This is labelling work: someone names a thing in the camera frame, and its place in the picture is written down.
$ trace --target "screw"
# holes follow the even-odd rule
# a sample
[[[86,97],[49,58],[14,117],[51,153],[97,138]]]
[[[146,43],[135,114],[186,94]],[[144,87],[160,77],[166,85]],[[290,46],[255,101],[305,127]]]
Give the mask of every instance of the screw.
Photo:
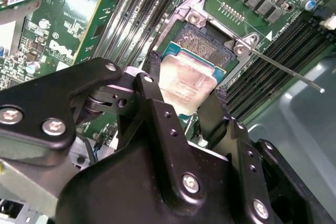
[[[42,130],[49,136],[60,136],[65,130],[66,126],[60,119],[48,119],[42,124]]]
[[[153,78],[150,77],[150,76],[145,76],[144,79],[147,81],[147,82],[153,82]]]
[[[15,108],[4,108],[0,110],[0,123],[16,124],[23,118],[22,113]]]
[[[244,53],[244,51],[245,51],[245,50],[244,50],[242,47],[238,48],[238,54],[240,54],[240,55],[241,55],[241,54],[243,54],[243,53]]]
[[[187,189],[187,191],[189,191],[192,194],[197,193],[200,188],[197,179],[190,174],[183,175],[182,182],[185,189]]]
[[[199,14],[193,13],[192,15],[189,16],[189,21],[192,24],[196,24],[199,21]]]
[[[268,218],[268,211],[265,205],[260,200],[255,199],[253,201],[253,207],[260,217],[262,217],[263,219]]]
[[[265,145],[269,150],[273,150],[273,147],[268,142],[265,142]]]
[[[108,70],[110,70],[110,71],[116,71],[117,70],[117,68],[113,65],[113,64],[107,64],[107,65],[105,65],[105,67],[108,69]]]

